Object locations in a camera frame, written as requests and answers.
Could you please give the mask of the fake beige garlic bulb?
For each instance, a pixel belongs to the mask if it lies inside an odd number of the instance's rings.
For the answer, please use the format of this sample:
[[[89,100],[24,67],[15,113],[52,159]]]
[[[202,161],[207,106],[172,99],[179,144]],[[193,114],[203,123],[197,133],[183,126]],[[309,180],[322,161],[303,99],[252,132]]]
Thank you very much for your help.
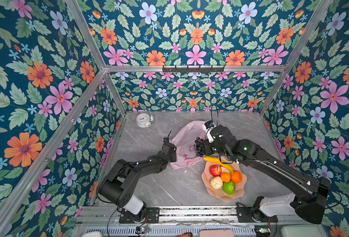
[[[210,180],[210,186],[214,190],[220,190],[223,188],[223,180],[220,176],[214,177]]]

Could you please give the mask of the fake beige ginger root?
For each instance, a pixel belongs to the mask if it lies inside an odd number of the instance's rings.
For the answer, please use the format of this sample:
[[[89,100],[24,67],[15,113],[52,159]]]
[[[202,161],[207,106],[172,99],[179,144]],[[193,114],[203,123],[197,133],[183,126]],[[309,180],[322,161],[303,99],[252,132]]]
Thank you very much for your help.
[[[221,167],[221,170],[222,170],[222,172],[225,172],[225,173],[230,174],[229,170],[227,170],[227,169],[226,169],[226,168],[224,168],[224,167]]]

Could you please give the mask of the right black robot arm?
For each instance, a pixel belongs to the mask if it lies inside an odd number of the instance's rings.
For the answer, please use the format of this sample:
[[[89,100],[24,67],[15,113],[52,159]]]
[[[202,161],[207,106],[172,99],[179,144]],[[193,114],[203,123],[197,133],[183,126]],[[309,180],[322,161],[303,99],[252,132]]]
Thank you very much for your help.
[[[263,214],[297,215],[312,224],[322,223],[331,186],[327,178],[314,178],[286,166],[258,144],[248,139],[237,140],[225,126],[210,127],[206,135],[201,146],[205,156],[218,154],[230,162],[261,171],[292,192],[282,197],[257,198]]]

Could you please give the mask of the fake red apple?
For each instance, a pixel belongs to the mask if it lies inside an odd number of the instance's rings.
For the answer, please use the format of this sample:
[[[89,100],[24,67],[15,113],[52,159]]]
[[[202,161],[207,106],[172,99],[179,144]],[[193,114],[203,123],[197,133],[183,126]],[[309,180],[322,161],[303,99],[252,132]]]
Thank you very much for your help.
[[[219,165],[212,165],[209,167],[209,172],[213,177],[219,177],[222,174],[222,168]]]

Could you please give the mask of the pink plastic bag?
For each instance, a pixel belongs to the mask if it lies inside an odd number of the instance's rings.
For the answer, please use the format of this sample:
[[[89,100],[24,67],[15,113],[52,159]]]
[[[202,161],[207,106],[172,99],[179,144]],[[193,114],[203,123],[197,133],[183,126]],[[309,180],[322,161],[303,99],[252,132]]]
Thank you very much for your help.
[[[184,126],[177,135],[171,140],[176,146],[176,162],[170,163],[175,170],[193,166],[203,161],[195,152],[195,141],[199,137],[206,138],[204,129],[205,121],[195,120]]]

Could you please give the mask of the fake yellow banana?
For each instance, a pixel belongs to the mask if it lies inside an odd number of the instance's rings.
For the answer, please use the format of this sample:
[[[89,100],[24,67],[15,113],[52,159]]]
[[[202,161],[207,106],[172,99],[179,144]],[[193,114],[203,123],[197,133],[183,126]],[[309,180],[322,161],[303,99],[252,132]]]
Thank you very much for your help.
[[[204,157],[203,160],[224,167],[230,172],[230,174],[234,173],[233,167],[230,165],[230,163],[222,162],[219,158]]]

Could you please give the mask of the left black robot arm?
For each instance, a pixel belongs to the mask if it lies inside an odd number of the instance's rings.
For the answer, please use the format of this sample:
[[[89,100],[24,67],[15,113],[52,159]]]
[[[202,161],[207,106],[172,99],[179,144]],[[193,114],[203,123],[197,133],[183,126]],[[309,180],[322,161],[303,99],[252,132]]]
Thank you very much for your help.
[[[144,161],[118,160],[111,171],[98,182],[97,194],[135,216],[144,214],[146,204],[134,195],[139,179],[161,173],[168,164],[175,163],[176,160],[176,146],[165,138],[162,149]]]

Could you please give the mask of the fake green apple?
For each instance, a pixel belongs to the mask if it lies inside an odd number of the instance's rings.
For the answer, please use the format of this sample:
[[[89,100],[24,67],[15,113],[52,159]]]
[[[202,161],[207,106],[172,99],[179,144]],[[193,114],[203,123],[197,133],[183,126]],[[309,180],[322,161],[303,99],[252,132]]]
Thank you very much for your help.
[[[224,182],[222,189],[226,194],[233,195],[235,193],[236,184],[233,181]]]

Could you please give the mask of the pink wavy bowl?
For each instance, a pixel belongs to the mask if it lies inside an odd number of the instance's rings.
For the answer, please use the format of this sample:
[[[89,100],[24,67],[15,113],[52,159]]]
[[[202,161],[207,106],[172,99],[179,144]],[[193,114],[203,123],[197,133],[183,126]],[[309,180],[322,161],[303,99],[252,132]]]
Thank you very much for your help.
[[[205,187],[208,191],[208,193],[215,197],[215,198],[218,198],[224,202],[230,202],[230,201],[233,201],[239,197],[242,197],[244,194],[245,194],[245,190],[244,190],[244,187],[245,187],[245,184],[247,182],[247,176],[245,174],[243,174],[241,171],[240,171],[240,167],[238,164],[233,164],[232,167],[233,167],[233,170],[234,171],[239,171],[242,175],[242,181],[238,184],[235,184],[235,192],[234,194],[227,194],[223,191],[223,189],[219,189],[219,190],[215,190],[211,187],[210,185],[210,181],[212,180],[213,176],[211,175],[211,173],[209,172],[209,167],[213,165],[213,163],[211,162],[206,162],[206,165],[205,165],[205,169],[204,169],[204,172],[202,173],[202,180],[205,184]]]

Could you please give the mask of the fake purple grapes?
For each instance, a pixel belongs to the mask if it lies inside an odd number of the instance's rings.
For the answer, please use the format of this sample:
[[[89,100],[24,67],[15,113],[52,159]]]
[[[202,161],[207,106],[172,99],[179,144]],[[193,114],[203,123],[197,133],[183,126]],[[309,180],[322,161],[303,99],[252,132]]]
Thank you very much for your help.
[[[197,137],[194,144],[194,151],[198,157],[205,156],[205,140]]]

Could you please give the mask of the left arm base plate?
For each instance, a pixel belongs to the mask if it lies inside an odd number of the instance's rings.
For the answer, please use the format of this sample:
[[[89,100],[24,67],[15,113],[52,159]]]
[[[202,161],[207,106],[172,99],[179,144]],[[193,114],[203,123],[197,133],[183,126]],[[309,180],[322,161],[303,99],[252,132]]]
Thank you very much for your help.
[[[134,215],[128,210],[122,209],[120,213],[119,223],[120,224],[143,224],[143,223],[153,223],[157,224],[159,222],[160,208],[158,207],[146,207],[143,206],[142,210]]]

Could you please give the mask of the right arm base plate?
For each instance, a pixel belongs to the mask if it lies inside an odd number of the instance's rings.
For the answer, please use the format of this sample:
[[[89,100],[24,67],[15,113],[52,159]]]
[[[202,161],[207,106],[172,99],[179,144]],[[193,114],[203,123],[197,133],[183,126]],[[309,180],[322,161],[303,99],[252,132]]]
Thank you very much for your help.
[[[237,206],[237,218],[240,223],[277,223],[276,216],[268,217],[259,209],[251,210],[250,207]]]

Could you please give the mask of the fake orange tangerine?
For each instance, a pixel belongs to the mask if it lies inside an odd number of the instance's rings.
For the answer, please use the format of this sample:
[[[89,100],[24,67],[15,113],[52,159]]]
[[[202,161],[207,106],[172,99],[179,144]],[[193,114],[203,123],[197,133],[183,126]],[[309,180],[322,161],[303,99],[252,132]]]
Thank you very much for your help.
[[[228,183],[228,182],[231,181],[231,175],[230,175],[230,173],[222,172],[221,175],[220,175],[220,177],[221,177],[221,180],[222,180],[223,182],[225,182],[225,183]]]

